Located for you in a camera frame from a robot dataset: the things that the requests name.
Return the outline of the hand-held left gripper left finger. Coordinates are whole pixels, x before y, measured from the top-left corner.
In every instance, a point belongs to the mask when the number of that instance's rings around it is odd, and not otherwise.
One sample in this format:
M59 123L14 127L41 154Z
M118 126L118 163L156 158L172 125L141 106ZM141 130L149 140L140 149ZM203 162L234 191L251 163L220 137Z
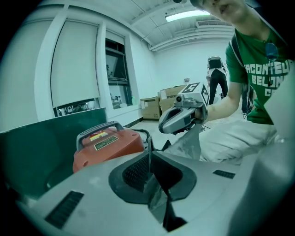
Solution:
M123 201L109 186L111 171L139 155L85 167L46 192L31 207L21 202L17 206L45 236L164 236L166 230L147 205ZM59 229L47 222L46 217L70 192L83 196Z

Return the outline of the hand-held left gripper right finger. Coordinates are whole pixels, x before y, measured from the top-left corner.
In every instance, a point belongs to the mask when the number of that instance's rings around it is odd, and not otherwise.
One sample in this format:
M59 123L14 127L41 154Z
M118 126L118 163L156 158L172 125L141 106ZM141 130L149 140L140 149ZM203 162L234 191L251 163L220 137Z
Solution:
M211 207L228 208L242 197L255 163L247 156L241 165L202 162L164 152L152 152L156 181L152 210L152 236L163 236L193 220Z

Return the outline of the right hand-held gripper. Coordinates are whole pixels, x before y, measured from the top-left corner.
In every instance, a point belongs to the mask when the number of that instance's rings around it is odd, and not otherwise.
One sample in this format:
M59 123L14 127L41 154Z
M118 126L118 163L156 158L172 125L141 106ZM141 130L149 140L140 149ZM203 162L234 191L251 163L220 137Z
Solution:
M163 113L159 120L159 131L164 134L182 133L196 124L193 108L207 112L209 94L203 82L188 84L176 96L174 106Z

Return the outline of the person's right forearm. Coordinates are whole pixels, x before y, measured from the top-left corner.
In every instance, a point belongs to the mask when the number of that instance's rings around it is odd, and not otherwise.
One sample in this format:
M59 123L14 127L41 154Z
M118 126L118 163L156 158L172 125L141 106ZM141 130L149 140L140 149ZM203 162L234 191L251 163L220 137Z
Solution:
M206 121L213 121L231 116L239 107L241 94L242 84L230 82L227 96L220 102L208 106Z

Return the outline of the person's right hand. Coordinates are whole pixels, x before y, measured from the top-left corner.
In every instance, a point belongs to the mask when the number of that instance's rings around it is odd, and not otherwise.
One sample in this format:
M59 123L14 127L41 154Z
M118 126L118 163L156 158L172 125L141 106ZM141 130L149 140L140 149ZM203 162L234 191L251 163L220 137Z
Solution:
M195 111L195 118L196 118L197 122L200 123L200 124L203 124L203 123L206 122L207 115L208 115L208 112L207 112L206 109L198 108Z

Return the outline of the large cardboard box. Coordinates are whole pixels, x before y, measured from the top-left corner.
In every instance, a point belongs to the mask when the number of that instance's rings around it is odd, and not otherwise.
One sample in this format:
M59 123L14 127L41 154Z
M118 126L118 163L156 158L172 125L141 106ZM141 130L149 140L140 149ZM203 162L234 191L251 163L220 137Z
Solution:
M176 101L176 96L181 92L186 85L175 86L172 88L162 89L158 92L159 96L159 106L162 113L164 113L169 108L173 107L174 102Z

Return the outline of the small cardboard box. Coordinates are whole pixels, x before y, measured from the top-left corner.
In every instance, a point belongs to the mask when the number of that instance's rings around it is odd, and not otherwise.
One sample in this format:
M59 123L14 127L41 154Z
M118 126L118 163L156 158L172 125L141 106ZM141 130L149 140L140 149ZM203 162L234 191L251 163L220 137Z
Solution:
M161 116L161 108L159 106L159 97L144 98L141 102L141 113L143 119L159 120Z

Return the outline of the red vacuum cleaner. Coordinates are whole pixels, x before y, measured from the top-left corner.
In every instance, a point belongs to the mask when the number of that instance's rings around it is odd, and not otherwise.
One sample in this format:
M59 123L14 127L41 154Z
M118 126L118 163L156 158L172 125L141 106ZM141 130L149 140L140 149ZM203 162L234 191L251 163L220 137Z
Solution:
M99 124L77 135L73 172L118 157L144 151L150 134L147 130L123 127L117 121Z

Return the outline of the person's beige trousers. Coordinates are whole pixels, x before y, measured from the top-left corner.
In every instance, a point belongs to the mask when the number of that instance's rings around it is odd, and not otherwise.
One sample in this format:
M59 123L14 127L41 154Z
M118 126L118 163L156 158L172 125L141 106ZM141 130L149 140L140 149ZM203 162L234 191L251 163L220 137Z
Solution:
M237 120L200 134L200 160L239 165L244 157L279 139L274 125Z

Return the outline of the dark glass window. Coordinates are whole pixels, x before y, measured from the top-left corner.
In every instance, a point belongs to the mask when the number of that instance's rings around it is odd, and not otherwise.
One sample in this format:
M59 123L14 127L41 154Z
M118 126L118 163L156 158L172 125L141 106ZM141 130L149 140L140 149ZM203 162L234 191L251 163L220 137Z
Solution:
M113 109L133 105L124 45L106 39L106 72Z

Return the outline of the person's green shirt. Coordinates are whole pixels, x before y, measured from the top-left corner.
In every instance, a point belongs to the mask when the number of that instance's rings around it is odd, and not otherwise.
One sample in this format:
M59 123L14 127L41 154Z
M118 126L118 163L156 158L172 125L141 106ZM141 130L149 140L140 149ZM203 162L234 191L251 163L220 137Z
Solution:
M264 104L283 82L295 60L287 44L274 31L270 31L266 41L259 41L235 31L241 62L229 44L226 49L226 63L230 81L249 84L255 91L254 109L247 120L257 124L273 125ZM272 43L278 50L278 58L269 62L266 56L266 45Z

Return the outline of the white ceiling air vent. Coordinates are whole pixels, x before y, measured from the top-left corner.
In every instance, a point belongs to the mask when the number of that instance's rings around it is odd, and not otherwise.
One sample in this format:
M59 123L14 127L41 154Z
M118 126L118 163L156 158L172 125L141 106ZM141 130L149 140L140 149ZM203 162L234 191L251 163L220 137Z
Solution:
M232 27L231 24L217 21L217 20L206 20L206 21L196 21L195 25L197 28L211 27L211 28L220 28L220 27Z

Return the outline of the ceiling strip light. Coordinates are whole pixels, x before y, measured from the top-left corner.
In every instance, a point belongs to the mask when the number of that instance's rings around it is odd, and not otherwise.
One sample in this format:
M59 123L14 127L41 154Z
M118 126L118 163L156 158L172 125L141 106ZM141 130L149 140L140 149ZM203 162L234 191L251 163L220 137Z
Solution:
M181 12L177 14L173 14L170 16L166 16L165 19L167 22L172 22L184 18L190 18L190 17L199 17L199 16L209 16L210 13L202 10L193 10L193 11L187 11L187 12Z

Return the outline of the white roller blind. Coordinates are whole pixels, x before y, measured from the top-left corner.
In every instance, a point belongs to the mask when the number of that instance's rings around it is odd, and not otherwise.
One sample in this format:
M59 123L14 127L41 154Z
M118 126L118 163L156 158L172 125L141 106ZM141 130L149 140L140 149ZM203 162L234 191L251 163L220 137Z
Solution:
M95 65L97 31L94 25L65 22L51 69L54 107L100 96Z

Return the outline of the dark sunglasses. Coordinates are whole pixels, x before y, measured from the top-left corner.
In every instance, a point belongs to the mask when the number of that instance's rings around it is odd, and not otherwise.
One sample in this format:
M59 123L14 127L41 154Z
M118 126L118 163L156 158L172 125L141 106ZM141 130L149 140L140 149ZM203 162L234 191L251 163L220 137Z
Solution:
M274 62L278 59L278 49L273 43L266 43L265 56L270 62Z

